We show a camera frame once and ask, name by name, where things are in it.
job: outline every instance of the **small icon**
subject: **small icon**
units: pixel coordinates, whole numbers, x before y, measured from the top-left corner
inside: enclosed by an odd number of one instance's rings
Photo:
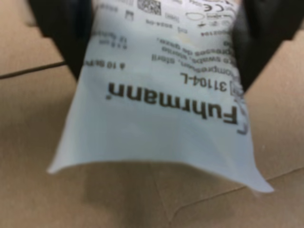
[[[186,13],[186,17],[189,19],[189,20],[202,20],[205,18],[205,15],[204,14],[201,14],[201,13]]]
[[[134,13],[132,11],[126,10],[124,18],[126,20],[133,21],[134,20]]]
[[[217,21],[212,21],[209,23],[211,26],[218,26],[219,23]]]

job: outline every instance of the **fuhrmann logo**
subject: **fuhrmann logo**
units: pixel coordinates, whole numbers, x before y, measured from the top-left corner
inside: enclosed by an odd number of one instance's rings
[[[192,100],[188,98],[180,98],[165,94],[163,92],[156,92],[152,89],[134,87],[132,85],[109,83],[109,95],[107,100],[112,100],[112,97],[119,97],[129,101],[142,102],[146,105],[157,105],[163,108],[171,108],[187,113],[193,113],[200,116],[202,120],[217,119],[225,124],[237,125],[237,107],[231,107],[231,113],[223,112],[223,108],[219,104],[210,104],[202,101]]]

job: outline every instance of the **brown cardboard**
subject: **brown cardboard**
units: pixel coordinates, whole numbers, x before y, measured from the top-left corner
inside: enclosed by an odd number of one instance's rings
[[[172,228],[301,228],[304,227],[304,170],[276,178],[273,194],[255,196],[248,189],[181,208]]]
[[[267,179],[304,167],[302,59],[304,32],[299,32],[282,45],[246,94],[256,161]],[[179,165],[154,165],[154,175],[170,218],[180,207],[240,187]]]
[[[0,1],[0,76],[63,61],[52,41],[22,20],[18,1]]]
[[[167,227],[149,164],[46,173],[75,87],[66,67],[0,80],[0,227]]]
[[[12,3],[0,1],[0,15],[8,17],[4,6],[13,9]],[[6,36],[0,49],[7,53],[0,75],[55,59],[37,30],[7,23],[0,20]],[[12,36],[19,29],[28,42]],[[276,189],[263,196],[177,164],[96,163],[48,175],[76,89],[73,77],[58,67],[0,80],[0,228],[304,227],[302,59],[299,32],[246,95],[257,165]]]

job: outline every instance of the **cardboard seam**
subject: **cardboard seam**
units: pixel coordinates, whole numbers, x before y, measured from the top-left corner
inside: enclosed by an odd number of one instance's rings
[[[287,175],[292,175],[292,174],[294,174],[294,173],[296,173],[296,172],[303,171],[303,170],[304,170],[304,167],[296,168],[296,169],[294,169],[294,170],[291,170],[291,171],[288,171],[288,172],[286,172],[286,173],[283,173],[283,174],[281,174],[281,175],[279,175],[279,176],[269,178],[269,179],[267,179],[267,181],[274,181],[274,180],[276,180],[276,179],[282,178],[282,177],[287,176]],[[239,187],[239,188],[236,188],[236,189],[233,189],[233,190],[230,190],[230,191],[226,191],[226,192],[223,192],[223,193],[220,193],[220,194],[211,196],[211,197],[206,198],[206,199],[198,200],[198,201],[196,201],[196,202],[192,202],[192,203],[190,203],[190,204],[181,206],[179,209],[177,209],[177,210],[174,212],[172,218],[169,220],[169,223],[171,224],[171,223],[173,222],[174,218],[177,216],[177,214],[178,214],[181,210],[183,210],[184,208],[186,208],[186,207],[190,207],[190,206],[193,206],[193,205],[195,205],[195,204],[197,204],[197,203],[205,202],[205,201],[207,201],[207,200],[212,200],[212,199],[215,199],[215,198],[217,198],[217,197],[219,197],[219,196],[227,195],[227,194],[229,194],[229,193],[232,193],[232,192],[235,192],[235,191],[239,191],[239,190],[242,190],[242,189],[245,189],[245,188],[247,188],[247,187],[246,187],[246,186]]]

